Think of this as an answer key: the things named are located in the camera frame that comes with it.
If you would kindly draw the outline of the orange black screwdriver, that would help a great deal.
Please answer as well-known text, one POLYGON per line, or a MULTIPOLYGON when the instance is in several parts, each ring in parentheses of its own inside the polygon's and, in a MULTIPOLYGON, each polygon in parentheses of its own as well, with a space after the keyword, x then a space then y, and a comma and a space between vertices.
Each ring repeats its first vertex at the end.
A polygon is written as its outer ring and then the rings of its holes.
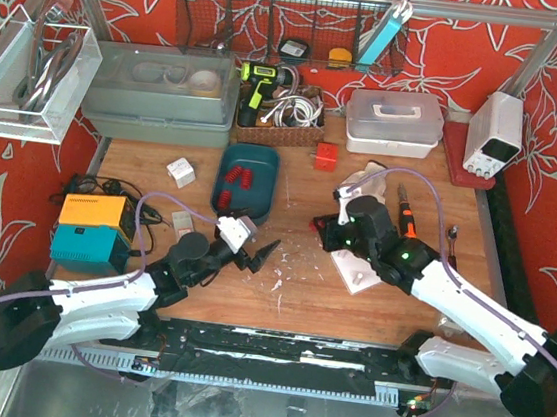
POLYGON ((406 187, 403 183, 400 183, 398 185, 397 194, 399 203, 398 226, 400 228, 400 232, 403 237, 416 238, 417 230, 415 226, 416 223, 414 220, 414 214, 412 212, 412 209, 410 208, 411 206, 407 199, 408 195, 406 192, 406 187))

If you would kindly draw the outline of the white work glove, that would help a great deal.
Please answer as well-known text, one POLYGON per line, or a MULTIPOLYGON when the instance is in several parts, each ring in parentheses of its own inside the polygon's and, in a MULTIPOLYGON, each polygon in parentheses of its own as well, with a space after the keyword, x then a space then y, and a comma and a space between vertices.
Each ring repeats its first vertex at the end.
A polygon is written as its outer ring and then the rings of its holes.
POLYGON ((367 195, 376 198, 379 203, 384 203, 386 188, 384 176, 376 175, 374 178, 367 179, 384 169, 385 166, 376 161, 367 162, 365 168, 350 174, 343 181, 343 195, 350 198, 367 195))

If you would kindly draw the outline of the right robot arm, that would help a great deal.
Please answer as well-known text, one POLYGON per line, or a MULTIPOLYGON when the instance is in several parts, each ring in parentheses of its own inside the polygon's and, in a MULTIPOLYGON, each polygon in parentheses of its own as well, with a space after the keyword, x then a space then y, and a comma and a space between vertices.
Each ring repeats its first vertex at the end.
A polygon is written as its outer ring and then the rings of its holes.
POLYGON ((323 250, 347 250, 381 282, 432 306, 482 346, 475 350, 416 331, 397 350, 403 379, 445 378, 496 396, 514 417, 556 417, 557 331, 548 333, 496 303, 418 238, 385 232, 366 217, 340 224, 336 215, 321 215, 311 225, 323 250))

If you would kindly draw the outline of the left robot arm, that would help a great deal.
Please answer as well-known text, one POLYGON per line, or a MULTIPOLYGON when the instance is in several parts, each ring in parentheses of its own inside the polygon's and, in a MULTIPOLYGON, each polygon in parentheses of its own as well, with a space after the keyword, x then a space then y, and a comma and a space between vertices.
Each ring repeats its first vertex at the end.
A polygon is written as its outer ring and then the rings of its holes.
POLYGON ((273 241, 250 255, 222 237, 209 241, 193 232, 145 270, 86 281, 27 273, 0 294, 0 371, 23 366, 49 347, 151 332, 157 309, 207 286, 229 264, 258 272, 277 247, 273 241))

